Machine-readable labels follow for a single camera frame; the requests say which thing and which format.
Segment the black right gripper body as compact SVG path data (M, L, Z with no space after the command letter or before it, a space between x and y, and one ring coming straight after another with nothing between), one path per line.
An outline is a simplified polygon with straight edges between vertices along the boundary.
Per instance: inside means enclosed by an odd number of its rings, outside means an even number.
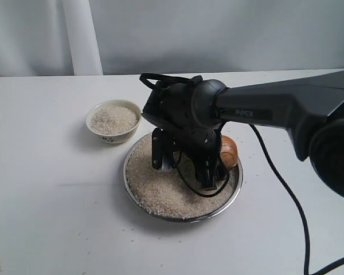
M143 117L176 139L181 150L192 154L217 154L221 120L214 103L222 82L203 80L197 84L157 81Z

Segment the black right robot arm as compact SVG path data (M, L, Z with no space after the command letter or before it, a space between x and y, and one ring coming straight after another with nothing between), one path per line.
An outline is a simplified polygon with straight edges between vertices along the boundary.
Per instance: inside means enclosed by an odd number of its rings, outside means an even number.
M228 121L287 131L296 157L309 159L330 189L344 197L344 70L315 77L229 88L204 80L143 73L151 89L142 115L156 127L153 166L180 150L205 190L224 176L221 129Z

